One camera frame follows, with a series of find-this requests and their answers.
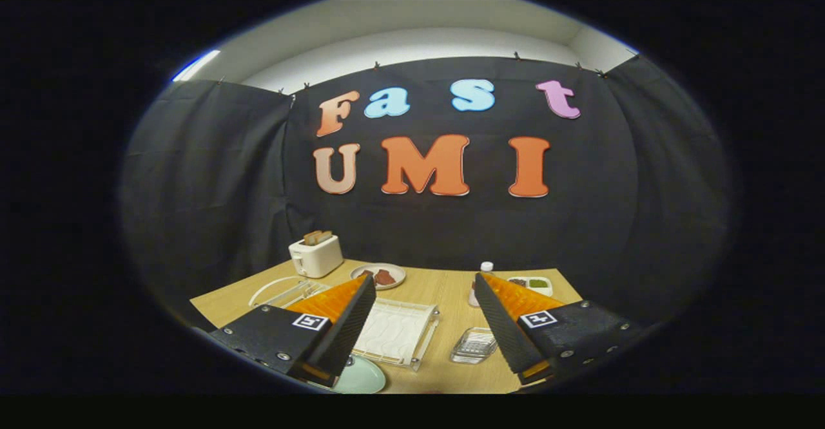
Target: bread slice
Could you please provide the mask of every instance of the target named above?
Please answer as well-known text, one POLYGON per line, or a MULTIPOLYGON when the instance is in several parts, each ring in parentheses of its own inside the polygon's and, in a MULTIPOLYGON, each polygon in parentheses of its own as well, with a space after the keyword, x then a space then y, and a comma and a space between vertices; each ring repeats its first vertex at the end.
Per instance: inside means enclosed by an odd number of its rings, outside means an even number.
POLYGON ((304 245, 306 246, 313 246, 318 244, 318 236, 321 235, 320 231, 313 231, 312 233, 304 235, 304 245))
POLYGON ((316 238, 315 243, 320 244, 321 242, 326 241, 328 238, 332 238, 332 236, 333 236, 332 231, 324 231, 323 233, 320 233, 318 235, 318 238, 316 238))

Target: bottle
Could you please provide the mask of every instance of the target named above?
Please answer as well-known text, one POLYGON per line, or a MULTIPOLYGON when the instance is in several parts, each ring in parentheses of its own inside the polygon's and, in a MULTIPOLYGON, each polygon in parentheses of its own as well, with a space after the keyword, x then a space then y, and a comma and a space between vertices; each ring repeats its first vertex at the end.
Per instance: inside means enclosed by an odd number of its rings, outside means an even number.
MULTIPOLYGON (((482 262, 481 272, 492 274, 492 262, 482 262)), ((478 300, 475 298, 475 280, 472 281, 471 289, 469 289, 469 305, 471 307, 478 306, 478 300)))

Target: food container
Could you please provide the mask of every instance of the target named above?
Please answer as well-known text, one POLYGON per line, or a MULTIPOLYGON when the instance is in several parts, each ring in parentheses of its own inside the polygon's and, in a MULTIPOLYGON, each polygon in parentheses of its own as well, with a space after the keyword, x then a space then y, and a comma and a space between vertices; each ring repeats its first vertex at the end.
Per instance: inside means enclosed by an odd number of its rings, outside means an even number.
POLYGON ((289 255, 295 270, 307 278, 322 278, 344 262, 338 236, 332 236, 315 246, 304 245, 304 239, 289 245, 289 255))
POLYGON ((553 296, 553 284, 550 282, 549 279, 542 277, 542 276, 516 276, 507 279, 509 282, 514 282, 518 285, 523 285, 524 287, 530 289, 531 291, 538 292, 542 295, 547 295, 548 297, 553 296))

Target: clear plastic tray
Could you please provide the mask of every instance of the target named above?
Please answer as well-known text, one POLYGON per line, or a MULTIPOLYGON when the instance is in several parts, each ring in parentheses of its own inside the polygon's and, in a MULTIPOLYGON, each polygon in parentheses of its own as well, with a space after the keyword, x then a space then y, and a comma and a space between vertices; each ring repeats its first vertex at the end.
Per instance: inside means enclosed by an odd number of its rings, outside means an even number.
POLYGON ((498 348, 492 330, 487 327, 471 327, 456 342, 450 353, 451 361, 456 363, 481 363, 498 348))

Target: white wall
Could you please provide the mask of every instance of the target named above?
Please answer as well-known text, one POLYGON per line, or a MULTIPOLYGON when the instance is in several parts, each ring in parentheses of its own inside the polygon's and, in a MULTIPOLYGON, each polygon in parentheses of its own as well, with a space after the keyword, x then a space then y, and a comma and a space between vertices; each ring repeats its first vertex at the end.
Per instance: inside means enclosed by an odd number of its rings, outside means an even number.
POLYGON ((305 82, 315 85, 373 68, 376 61, 385 66, 440 57, 513 57, 516 51, 522 59, 566 65, 581 60, 565 45, 529 36, 472 28, 422 28, 328 44, 264 68, 242 83, 271 91, 283 88, 285 94, 292 94, 303 89, 305 82))
POLYGON ((599 69, 602 72, 609 72, 637 53, 611 36, 589 26, 578 32, 570 43, 570 48, 579 55, 584 68, 599 69))

